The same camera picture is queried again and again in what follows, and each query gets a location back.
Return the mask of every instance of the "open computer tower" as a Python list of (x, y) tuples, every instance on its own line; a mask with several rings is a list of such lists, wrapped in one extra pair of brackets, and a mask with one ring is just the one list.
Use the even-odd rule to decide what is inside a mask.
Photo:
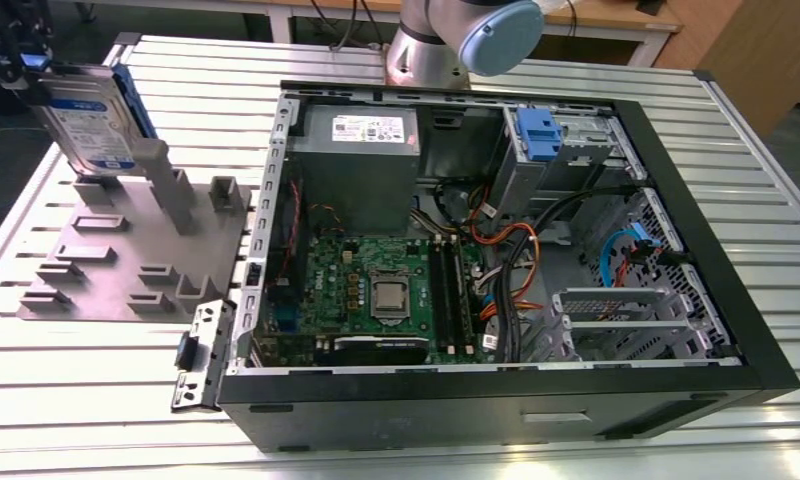
[(178, 365), (264, 451), (651, 437), (800, 386), (638, 103), (307, 83)]

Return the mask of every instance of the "slotted aluminum table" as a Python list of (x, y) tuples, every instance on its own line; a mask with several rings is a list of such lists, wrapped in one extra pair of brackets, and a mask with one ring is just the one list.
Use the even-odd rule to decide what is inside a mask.
[[(116, 45), (107, 62), (119, 58), (131, 65), (172, 163), (192, 180), (236, 175), (254, 186), (279, 81), (383, 82), (379, 55), (355, 49), (332, 54), (312, 46), (143, 37), (138, 45)], [(717, 86), (690, 72), (529, 61), (507, 75), (475, 78), (474, 88), (643, 104), (800, 375), (800, 192)], [(0, 472), (800, 478), (800, 391), (643, 441), (263, 454), (224, 414), (170, 413), (184, 327), (15, 317), (71, 216), (72, 180), (54, 147), (0, 229)], [(235, 278), (242, 272), (239, 266)]]

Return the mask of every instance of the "ram slot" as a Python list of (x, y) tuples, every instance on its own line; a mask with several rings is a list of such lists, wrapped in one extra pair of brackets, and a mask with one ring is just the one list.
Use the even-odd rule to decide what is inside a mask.
[(463, 285), (462, 277), (459, 276), (457, 264), (457, 249), (454, 243), (446, 243), (442, 248), (442, 261), (444, 262), (446, 276), (446, 297), (448, 301), (448, 311), (451, 318), (451, 329), (454, 332), (451, 344), (455, 346), (457, 352), (466, 351), (466, 335), (463, 325), (463, 303), (461, 298), (461, 288)]
[(457, 278), (458, 278), (458, 291), (457, 291), (457, 295), (459, 298), (459, 303), (461, 303), (461, 325), (462, 325), (462, 330), (459, 331), (459, 339), (462, 340), (463, 343), (463, 351), (466, 353), (471, 353), (474, 352), (474, 344), (475, 344), (475, 332), (474, 332), (474, 325), (471, 324), (473, 322), (473, 317), (471, 317), (471, 303), (470, 303), (470, 296), (469, 296), (469, 291), (470, 291), (470, 283), (467, 281), (467, 277), (466, 277), (466, 259), (463, 258), (463, 245), (461, 242), (457, 242), (454, 244), (454, 263), (455, 263), (455, 271), (457, 271)]
[(444, 274), (443, 246), (430, 244), (430, 293), (432, 297), (434, 324), (436, 327), (436, 345), (440, 352), (454, 350), (454, 324), (448, 307), (448, 286)]

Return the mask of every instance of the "cpu socket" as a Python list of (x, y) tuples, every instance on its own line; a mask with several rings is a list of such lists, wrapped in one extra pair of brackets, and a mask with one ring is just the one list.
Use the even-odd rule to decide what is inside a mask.
[(411, 316), (410, 274), (403, 270), (371, 272), (371, 316), (390, 327)]

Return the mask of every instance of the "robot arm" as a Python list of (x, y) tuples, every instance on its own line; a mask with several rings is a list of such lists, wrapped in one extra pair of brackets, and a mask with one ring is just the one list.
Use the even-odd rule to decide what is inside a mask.
[(0, 84), (26, 89), (27, 73), (51, 56), (54, 34), (46, 0), (0, 0)]
[(466, 88), (469, 72), (507, 72), (534, 50), (543, 13), (533, 0), (407, 0), (387, 57), (395, 85)]

